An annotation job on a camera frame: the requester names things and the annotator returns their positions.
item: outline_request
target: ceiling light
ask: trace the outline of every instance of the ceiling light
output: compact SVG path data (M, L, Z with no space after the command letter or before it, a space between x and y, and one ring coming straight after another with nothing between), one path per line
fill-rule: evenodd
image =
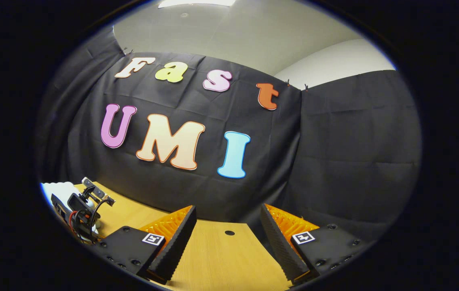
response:
M233 3L235 3L235 0L164 0L163 2L161 2L161 4L159 4L158 8L185 4L213 4L229 7L233 5Z

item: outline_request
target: wrinkled black fabric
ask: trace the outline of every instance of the wrinkled black fabric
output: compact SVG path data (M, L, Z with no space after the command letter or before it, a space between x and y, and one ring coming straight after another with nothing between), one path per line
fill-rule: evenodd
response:
M384 70L301 96L300 143L278 206L378 238L403 210L419 171L421 129L407 86L397 71Z
M134 57L155 57L128 78L115 78ZM158 80L157 71L172 61L188 65L178 83ZM231 87L224 92L209 91L202 83L211 70L233 74ZM270 111L257 101L257 83L271 83L279 92L277 109ZM111 134L118 134L126 105L137 108L131 118L124 143L111 149L102 142L100 130L106 106L116 103ZM67 138L63 163L67 178L79 183L87 176L126 197L165 211L188 205L197 207L200 219L215 221L257 221L263 201L272 203L285 186L299 140L301 95L270 75L242 65L204 57L175 53L133 53L120 59L98 79L94 90L76 113ZM175 168L166 162L139 160L148 130L149 114L168 117L172 134L184 123L205 125L195 154L196 170ZM243 169L246 176L231 179L217 173L224 164L226 131L250 136L245 148Z
M44 182L67 181L67 161L61 155L71 123L98 78L123 55L113 27L106 27L56 71L37 112L35 130L36 170Z

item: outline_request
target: table surface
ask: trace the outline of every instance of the table surface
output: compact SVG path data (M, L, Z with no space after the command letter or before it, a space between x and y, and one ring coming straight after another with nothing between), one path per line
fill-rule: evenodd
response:
M112 207L102 206L98 211L102 216L98 232L102 236L125 225L140 228L168 214L95 184L116 200ZM76 188L82 192L85 186L79 184ZM229 236L226 230L235 234ZM285 291L292 286L247 224L201 219L197 220L172 279L167 285L152 283L178 291Z

